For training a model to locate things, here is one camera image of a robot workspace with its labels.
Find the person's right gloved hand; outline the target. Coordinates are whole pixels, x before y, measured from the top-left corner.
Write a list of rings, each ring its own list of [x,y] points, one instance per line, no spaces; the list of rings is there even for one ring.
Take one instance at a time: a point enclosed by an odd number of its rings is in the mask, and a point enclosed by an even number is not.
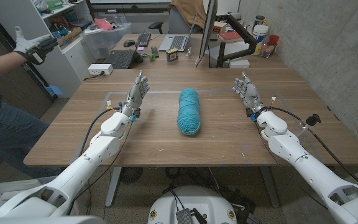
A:
[[[16,47],[14,52],[19,53],[28,62],[41,65],[45,62],[46,55],[58,45],[57,38],[52,35],[43,35],[35,39],[24,38],[22,29],[15,26]]]

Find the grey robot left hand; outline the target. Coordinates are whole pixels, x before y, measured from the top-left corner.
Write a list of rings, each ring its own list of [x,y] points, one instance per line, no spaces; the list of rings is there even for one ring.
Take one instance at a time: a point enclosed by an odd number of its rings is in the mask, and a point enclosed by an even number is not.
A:
[[[121,107],[121,112],[130,117],[134,115],[136,118],[140,117],[140,106],[146,93],[150,90],[148,79],[143,76],[142,70],[139,71],[134,84],[127,92],[124,103]]]

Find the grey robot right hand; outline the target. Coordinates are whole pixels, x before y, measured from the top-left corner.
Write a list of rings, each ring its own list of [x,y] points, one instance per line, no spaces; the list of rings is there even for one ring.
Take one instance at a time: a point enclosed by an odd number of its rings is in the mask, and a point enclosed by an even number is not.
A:
[[[266,112],[267,107],[264,105],[258,90],[251,82],[246,72],[242,72],[242,78],[235,78],[235,86],[232,90],[239,95],[240,99],[246,106],[247,117],[253,116],[257,118],[263,112]]]

